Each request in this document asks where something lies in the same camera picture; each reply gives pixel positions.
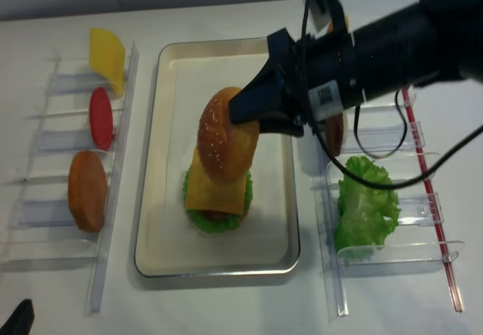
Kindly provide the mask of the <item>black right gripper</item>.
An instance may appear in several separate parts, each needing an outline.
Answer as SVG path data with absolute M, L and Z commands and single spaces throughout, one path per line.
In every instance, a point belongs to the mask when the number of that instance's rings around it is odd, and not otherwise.
M 229 101 L 233 124 L 259 121 L 261 134 L 302 137 L 303 124 L 365 101 L 348 32 L 295 41 L 281 29 L 267 37 L 267 44 L 269 59 Z

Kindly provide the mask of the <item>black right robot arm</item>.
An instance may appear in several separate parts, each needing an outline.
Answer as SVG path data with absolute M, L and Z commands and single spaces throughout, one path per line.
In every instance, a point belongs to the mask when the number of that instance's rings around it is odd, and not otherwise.
M 303 135 L 303 126 L 408 86 L 482 79 L 482 0 L 419 0 L 349 31 L 339 0 L 305 0 L 320 37 L 269 35 L 269 58 L 229 102 L 234 124 Z

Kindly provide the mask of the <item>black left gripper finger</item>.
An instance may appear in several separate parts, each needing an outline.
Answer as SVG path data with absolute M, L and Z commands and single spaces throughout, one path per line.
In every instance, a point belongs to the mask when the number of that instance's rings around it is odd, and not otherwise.
M 35 312 L 31 299 L 24 299 L 1 326 L 1 335 L 29 335 Z

